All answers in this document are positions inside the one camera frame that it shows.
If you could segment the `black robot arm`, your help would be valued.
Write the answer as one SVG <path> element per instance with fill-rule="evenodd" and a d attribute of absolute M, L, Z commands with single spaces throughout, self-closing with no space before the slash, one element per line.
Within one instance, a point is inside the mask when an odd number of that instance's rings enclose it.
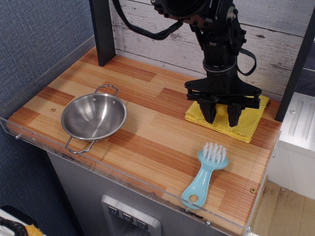
<path fill-rule="evenodd" d="M 184 23 L 189 24 L 204 53 L 207 77 L 185 83 L 187 99 L 199 104 L 208 123 L 214 122 L 218 104 L 227 106 L 231 127 L 237 126 L 245 108 L 259 109 L 261 89 L 238 76 L 241 72 L 238 55 L 256 57 L 242 48 L 246 31 L 240 26 L 238 10 L 231 0 L 153 0 L 151 3 L 160 15 L 176 22 L 161 32 L 152 33 L 131 24 L 120 2 L 113 1 L 116 12 L 130 30 L 154 40 L 164 40 Z"/>

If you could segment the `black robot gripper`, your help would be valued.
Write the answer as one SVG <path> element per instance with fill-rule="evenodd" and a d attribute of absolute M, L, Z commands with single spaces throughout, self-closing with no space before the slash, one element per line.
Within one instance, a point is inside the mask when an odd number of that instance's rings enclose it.
<path fill-rule="evenodd" d="M 212 67 L 207 77 L 185 82 L 188 100 L 198 101 L 200 110 L 208 123 L 216 117 L 216 104 L 228 105 L 229 126 L 238 125 L 245 108 L 260 107 L 261 89 L 243 82 L 236 66 L 226 70 Z"/>

